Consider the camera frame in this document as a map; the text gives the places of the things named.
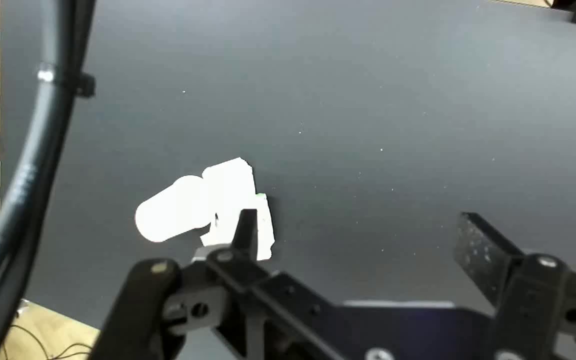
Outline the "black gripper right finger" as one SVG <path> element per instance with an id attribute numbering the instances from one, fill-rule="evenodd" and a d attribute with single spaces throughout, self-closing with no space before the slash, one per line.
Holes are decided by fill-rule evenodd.
<path id="1" fill-rule="evenodd" d="M 492 307 L 503 298 L 522 259 L 524 253 L 484 217 L 461 214 L 454 261 Z"/>

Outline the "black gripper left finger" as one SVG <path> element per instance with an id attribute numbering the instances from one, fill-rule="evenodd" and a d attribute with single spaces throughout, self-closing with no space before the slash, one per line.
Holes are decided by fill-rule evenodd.
<path id="1" fill-rule="evenodd" d="M 255 261 L 259 250 L 259 214 L 255 211 L 243 211 L 234 231 L 231 253 L 234 259 Z"/>

